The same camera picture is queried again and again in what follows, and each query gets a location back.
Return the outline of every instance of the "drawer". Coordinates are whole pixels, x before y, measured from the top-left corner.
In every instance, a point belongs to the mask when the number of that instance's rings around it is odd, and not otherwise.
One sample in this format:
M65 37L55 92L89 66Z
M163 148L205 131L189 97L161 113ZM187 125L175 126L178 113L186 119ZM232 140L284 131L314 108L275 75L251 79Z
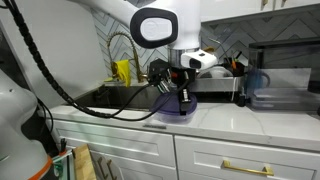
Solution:
M312 180L320 170L315 153L182 136L176 137L176 150L179 170L226 180ZM241 170L225 167L224 161ZM246 171L265 172L265 167L274 175Z
M121 169L124 180L177 180L176 168L91 151L93 161L103 155Z
M185 171L179 171L180 180L222 180Z
M54 121L52 134L57 143L65 138L69 146L77 147L87 143L93 151L176 166L171 135L59 120Z

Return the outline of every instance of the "cabinet door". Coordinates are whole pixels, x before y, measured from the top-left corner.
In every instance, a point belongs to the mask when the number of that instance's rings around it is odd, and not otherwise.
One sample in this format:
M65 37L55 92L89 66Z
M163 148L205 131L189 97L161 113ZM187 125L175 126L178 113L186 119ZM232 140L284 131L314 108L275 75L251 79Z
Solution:
M273 10L273 0L201 0L201 21L208 22Z
M276 0L276 10L320 4L319 0Z
M320 180L320 154L176 136L179 170L225 180Z
M65 138L69 146L78 147L86 143L93 151L176 166L171 135L59 120L54 121L52 135L57 143Z
M120 168L124 180L177 180L176 168L91 151L93 161L98 161L101 155Z
M185 171L179 171L180 180L222 180Z

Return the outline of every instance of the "faucet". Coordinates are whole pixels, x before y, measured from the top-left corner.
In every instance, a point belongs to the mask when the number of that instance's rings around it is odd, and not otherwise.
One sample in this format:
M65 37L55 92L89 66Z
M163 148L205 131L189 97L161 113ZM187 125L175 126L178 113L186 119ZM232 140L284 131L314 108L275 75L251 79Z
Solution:
M145 78L145 75L140 70L139 57L138 57L136 47L135 47L134 42L133 42L132 38L130 37L130 35L128 35L125 32L119 32L119 31L114 32L109 36L109 38L107 40L107 49L108 49L110 63L111 63L112 77L116 77L116 69L115 69L114 62L111 57L110 45L111 45L111 40L115 36L125 36L130 41L130 44L132 46L132 52L133 52L133 60L135 62L135 66L136 66L137 79L138 79L139 83L142 83L143 79Z

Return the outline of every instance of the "white cabinet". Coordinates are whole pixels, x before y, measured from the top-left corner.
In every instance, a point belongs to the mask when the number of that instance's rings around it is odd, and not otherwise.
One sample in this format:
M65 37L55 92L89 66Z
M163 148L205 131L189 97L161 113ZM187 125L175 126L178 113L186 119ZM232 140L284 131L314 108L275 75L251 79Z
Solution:
M276 0L275 9L296 8L307 5L320 4L319 0Z
M201 0L201 21L239 17L273 10L273 0Z
M201 0L201 21L236 18L320 4L319 0Z
M56 142L65 138L68 146L77 147L86 143L93 151L176 166L172 135L59 120L54 121L52 134Z
M320 180L319 154L182 136L175 142L181 171L224 180Z

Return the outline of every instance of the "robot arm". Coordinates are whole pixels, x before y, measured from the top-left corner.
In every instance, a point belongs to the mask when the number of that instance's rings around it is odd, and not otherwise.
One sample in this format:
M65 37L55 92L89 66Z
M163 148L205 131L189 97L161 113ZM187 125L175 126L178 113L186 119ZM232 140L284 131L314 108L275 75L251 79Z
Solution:
M171 67L207 69L217 58L200 50L200 0L157 0L140 9L125 0L69 0L112 15L144 48L168 45Z
M37 108L37 98L0 69L0 101L0 179L29 179L48 161L42 144L21 132L22 124Z

